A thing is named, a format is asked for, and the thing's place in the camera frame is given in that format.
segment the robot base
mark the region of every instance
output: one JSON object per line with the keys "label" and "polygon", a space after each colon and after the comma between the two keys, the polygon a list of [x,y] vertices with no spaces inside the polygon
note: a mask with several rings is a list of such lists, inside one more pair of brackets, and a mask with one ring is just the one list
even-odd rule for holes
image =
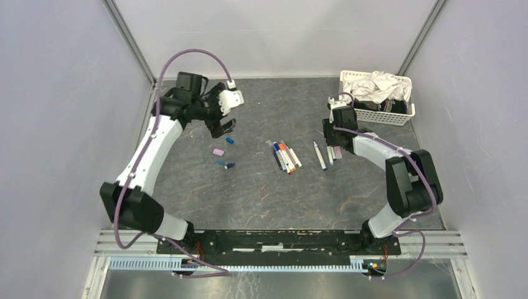
{"label": "robot base", "polygon": [[[205,260],[222,266],[350,265],[350,255],[400,255],[398,238],[376,239],[346,230],[197,230]],[[196,247],[187,248],[196,254]],[[180,254],[169,242],[158,242],[157,254]]]}

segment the purple eraser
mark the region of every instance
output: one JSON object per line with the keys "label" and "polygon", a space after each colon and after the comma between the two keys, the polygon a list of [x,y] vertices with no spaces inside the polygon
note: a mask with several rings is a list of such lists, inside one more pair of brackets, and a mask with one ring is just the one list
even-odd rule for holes
{"label": "purple eraser", "polygon": [[213,154],[215,154],[215,155],[221,157],[221,156],[224,155],[224,151],[222,151],[221,149],[217,149],[217,148],[215,148],[215,149],[213,150]]}

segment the gray mat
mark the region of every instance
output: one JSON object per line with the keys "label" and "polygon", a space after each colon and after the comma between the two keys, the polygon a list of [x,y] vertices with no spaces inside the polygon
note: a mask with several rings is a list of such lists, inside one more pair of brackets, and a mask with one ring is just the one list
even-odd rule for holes
{"label": "gray mat", "polygon": [[[313,140],[326,157],[321,121],[329,115],[326,99],[339,89],[338,78],[245,79],[237,87],[245,104],[229,115],[237,119],[229,134],[233,145],[213,140],[196,121],[171,148],[154,189],[168,213],[197,229],[360,229],[387,203],[385,173],[368,160],[344,153],[326,172],[319,165]],[[410,123],[360,123],[365,126],[396,145],[418,149]],[[268,139],[291,143],[303,169],[291,176],[280,172]],[[236,167],[218,165],[215,148]],[[410,227],[442,224],[433,216]]]}

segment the basket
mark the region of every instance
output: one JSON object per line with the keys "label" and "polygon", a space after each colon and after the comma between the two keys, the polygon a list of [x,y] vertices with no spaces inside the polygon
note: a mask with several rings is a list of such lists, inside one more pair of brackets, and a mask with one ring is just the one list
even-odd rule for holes
{"label": "basket", "polygon": [[[346,81],[355,80],[361,77],[368,77],[370,75],[371,73],[343,70],[341,72],[341,76],[339,77],[339,80],[341,81],[340,89],[343,89],[343,83]],[[395,76],[395,78],[397,80],[405,81],[412,86],[410,78],[400,76]],[[356,109],[357,120],[369,121],[371,123],[385,123],[387,125],[403,126],[415,114],[414,104],[410,99],[408,103],[409,105],[407,106],[407,114]]]}

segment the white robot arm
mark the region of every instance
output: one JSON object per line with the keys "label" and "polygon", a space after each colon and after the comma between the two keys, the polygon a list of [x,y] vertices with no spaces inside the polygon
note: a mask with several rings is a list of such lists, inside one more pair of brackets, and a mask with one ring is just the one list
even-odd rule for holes
{"label": "white robot arm", "polygon": [[[159,170],[172,145],[189,122],[205,121],[212,137],[218,138],[230,132],[236,124],[233,119],[221,125],[220,120],[231,109],[244,103],[242,93],[236,89],[234,81],[228,81],[227,88],[219,83],[210,92],[201,95],[203,80],[208,81],[201,75],[185,72],[178,74],[176,87],[161,97],[161,114],[155,134],[152,135],[152,131],[156,117],[152,116],[146,133],[125,170],[114,183],[104,183],[101,187],[101,198],[112,222],[119,193],[127,179],[131,178],[121,206],[120,224],[174,240],[185,237],[190,222],[166,213],[152,198]],[[149,146],[142,152],[149,139]],[[139,157],[141,159],[136,171],[131,174],[130,169]]]}
{"label": "white robot arm", "polygon": [[351,103],[351,97],[328,99],[330,117],[323,120],[324,137],[328,146],[341,146],[386,172],[388,203],[362,227],[366,239],[383,239],[391,236],[404,222],[432,206],[427,188],[418,180],[416,170],[403,157],[404,153],[426,177],[436,204],[442,202],[443,194],[429,152],[396,148],[386,141],[377,141],[381,139],[367,129],[358,130],[356,111]]}

